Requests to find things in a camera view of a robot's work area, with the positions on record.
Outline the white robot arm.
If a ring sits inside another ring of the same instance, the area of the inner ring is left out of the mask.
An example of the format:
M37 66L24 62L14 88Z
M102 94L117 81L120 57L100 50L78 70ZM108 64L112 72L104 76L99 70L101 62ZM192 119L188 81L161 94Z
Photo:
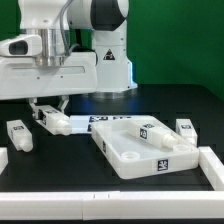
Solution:
M127 57L129 0L18 0L21 34L0 41L0 100L118 97L137 87Z

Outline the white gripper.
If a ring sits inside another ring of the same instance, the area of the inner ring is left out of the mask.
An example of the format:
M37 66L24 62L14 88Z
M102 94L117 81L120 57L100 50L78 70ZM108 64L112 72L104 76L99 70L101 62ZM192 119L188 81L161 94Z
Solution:
M64 112L68 95L96 90L95 65L93 52L74 52L57 67L39 67L29 57L0 57L0 100L29 98L32 116L39 119L36 97L64 95L58 105Z

